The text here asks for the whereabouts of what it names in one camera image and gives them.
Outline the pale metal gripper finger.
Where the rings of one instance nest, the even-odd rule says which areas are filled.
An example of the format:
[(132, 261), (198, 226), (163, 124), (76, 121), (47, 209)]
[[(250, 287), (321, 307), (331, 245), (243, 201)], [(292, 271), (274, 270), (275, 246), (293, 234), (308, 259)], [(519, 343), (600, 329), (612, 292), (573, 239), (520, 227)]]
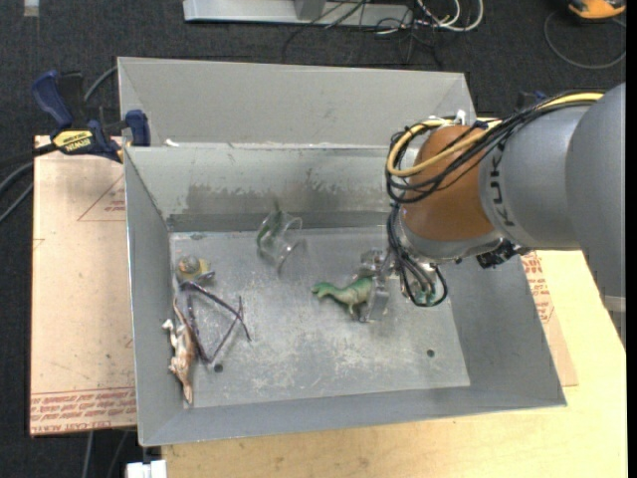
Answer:
[(368, 320), (381, 321), (387, 312), (389, 291), (384, 280), (378, 276), (372, 278), (372, 290), (368, 300)]
[(387, 259), (387, 251), (382, 248), (372, 248), (360, 256), (360, 276), (382, 276)]

